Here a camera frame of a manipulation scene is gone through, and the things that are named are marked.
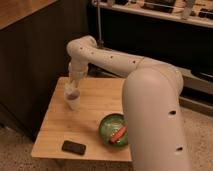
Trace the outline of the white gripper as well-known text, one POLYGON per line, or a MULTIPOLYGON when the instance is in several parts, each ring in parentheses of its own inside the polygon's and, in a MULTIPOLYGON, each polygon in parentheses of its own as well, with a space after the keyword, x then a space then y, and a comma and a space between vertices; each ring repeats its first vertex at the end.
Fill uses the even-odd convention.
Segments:
POLYGON ((88 70, 74 70, 69 71, 69 87, 71 89, 77 89, 80 80, 87 76, 88 70))

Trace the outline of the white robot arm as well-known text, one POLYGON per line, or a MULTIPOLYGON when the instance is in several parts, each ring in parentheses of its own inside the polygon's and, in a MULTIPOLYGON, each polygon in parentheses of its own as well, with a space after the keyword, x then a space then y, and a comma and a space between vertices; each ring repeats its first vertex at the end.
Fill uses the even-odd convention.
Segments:
POLYGON ((179 96, 181 72, 149 57, 101 49, 91 36, 67 44, 71 82, 94 64, 124 78, 122 109, 134 171, 192 171, 179 96))

